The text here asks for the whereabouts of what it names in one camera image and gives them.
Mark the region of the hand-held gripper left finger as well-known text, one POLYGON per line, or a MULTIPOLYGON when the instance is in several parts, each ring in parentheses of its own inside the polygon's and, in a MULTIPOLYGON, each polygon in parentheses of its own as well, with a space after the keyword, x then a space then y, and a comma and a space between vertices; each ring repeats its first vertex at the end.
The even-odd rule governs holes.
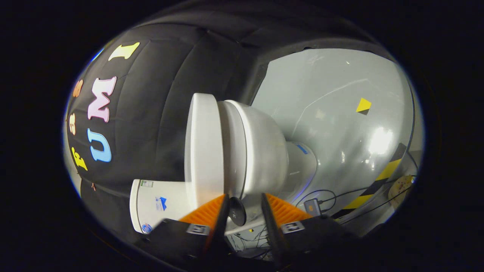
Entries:
POLYGON ((146 252, 180 270, 209 270, 229 252, 224 236, 228 214, 224 193, 178 220, 163 219, 146 236, 146 252))

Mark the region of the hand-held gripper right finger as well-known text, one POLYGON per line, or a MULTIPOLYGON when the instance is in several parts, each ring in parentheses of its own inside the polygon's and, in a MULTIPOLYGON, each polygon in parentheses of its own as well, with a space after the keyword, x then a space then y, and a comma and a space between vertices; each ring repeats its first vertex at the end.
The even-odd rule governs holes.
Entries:
POLYGON ((272 260, 277 270, 328 269, 358 236, 326 215, 313 216, 269 193, 261 195, 272 260))

